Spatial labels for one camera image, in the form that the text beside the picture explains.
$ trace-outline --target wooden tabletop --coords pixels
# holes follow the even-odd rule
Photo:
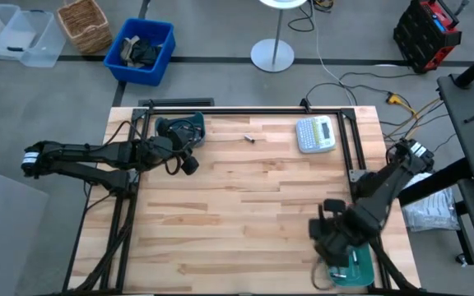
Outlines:
[[[376,109],[355,107],[355,111],[367,166],[381,169],[385,144]],[[132,108],[111,109],[105,140],[131,113]],[[195,174],[169,176],[163,166],[143,173],[124,292],[322,293],[310,282],[317,254],[308,220],[317,217],[317,204],[325,198],[351,197],[337,119],[332,116],[337,148],[308,155],[299,152],[295,135],[295,123],[304,116],[205,115],[206,144],[193,152],[200,164]],[[125,141],[127,134],[126,127],[115,141]],[[244,134],[255,143],[246,141]],[[352,155],[356,163],[356,154]],[[106,193],[94,188],[90,202]],[[113,208],[110,198],[86,214],[69,287],[78,286],[104,254]],[[397,201],[381,237],[397,268],[419,286]],[[374,268],[378,286],[378,267]],[[330,285],[325,273],[326,266],[320,266],[320,286]],[[335,288],[330,293],[362,291]]]

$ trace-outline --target concrete floor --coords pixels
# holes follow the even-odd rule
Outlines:
[[[13,0],[22,9],[55,11],[58,2]],[[115,34],[126,18],[137,17],[142,0],[98,0]],[[447,1],[456,7],[459,1]],[[331,14],[317,15],[323,58],[337,76],[345,72],[398,75],[406,67],[363,66],[373,60],[400,60],[391,38],[393,27],[408,1],[337,1]],[[315,33],[297,33],[286,23],[299,16],[288,11],[281,37],[291,44],[297,58],[316,58]],[[257,0],[155,0],[146,17],[171,21],[175,26],[176,57],[248,57],[253,44],[275,34],[277,14]],[[474,60],[474,1],[461,15],[462,44],[448,57],[452,61]],[[67,42],[63,56],[79,53]],[[424,76],[379,79],[349,76],[347,84],[366,84],[404,95],[414,108],[437,97],[436,78],[462,72],[460,67],[441,67]],[[216,105],[295,105],[320,82],[333,82],[319,65],[296,64],[287,71],[270,74],[250,63],[171,63],[159,87],[127,84],[122,106],[136,106],[140,99],[212,97]],[[101,62],[63,62],[52,69],[34,69],[18,62],[0,61],[0,174],[36,187],[50,195],[38,236],[31,250],[19,295],[46,294],[61,289],[78,223],[84,206],[81,182],[60,176],[39,180],[22,177],[22,151],[37,141],[66,143],[101,142],[117,81]],[[386,96],[356,89],[359,104],[375,105],[381,120],[399,123],[408,113],[385,104]],[[346,105],[345,93],[324,86],[310,96],[314,105]],[[439,108],[430,116],[447,113]],[[422,128],[415,138],[434,149],[454,133],[448,118]],[[383,126],[385,132],[392,127]],[[435,155],[436,168],[462,157],[453,138]],[[422,287],[433,292],[474,294],[474,266],[461,268],[454,256],[461,252],[455,233],[429,231],[410,234]]]

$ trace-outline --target blue crate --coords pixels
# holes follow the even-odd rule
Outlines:
[[[123,65],[120,57],[120,48],[124,38],[132,38],[138,35],[141,39],[149,39],[151,45],[162,44],[162,49],[152,67],[127,67]],[[173,25],[161,21],[141,20],[130,18],[124,24],[120,33],[116,36],[104,60],[104,65],[113,73],[114,78],[119,81],[127,81],[148,86],[158,86],[162,80],[165,69],[170,63],[171,54],[174,51]]]

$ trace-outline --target black table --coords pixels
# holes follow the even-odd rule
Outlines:
[[[398,197],[402,206],[405,206],[458,183],[463,201],[456,204],[461,226],[457,235],[467,264],[472,265],[474,252],[460,218],[462,215],[469,214],[474,228],[474,121],[464,122],[464,119],[474,115],[474,81],[467,88],[462,88],[455,85],[455,77],[457,76],[440,77],[438,85],[440,98],[445,102],[465,157],[434,173],[431,177],[404,189]]]

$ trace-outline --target white lamp base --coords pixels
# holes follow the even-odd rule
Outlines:
[[[281,72],[292,65],[294,62],[294,50],[285,41],[279,40],[277,45],[277,55],[273,61],[273,51],[275,39],[265,39],[257,42],[252,47],[252,62],[259,69],[266,72]]]

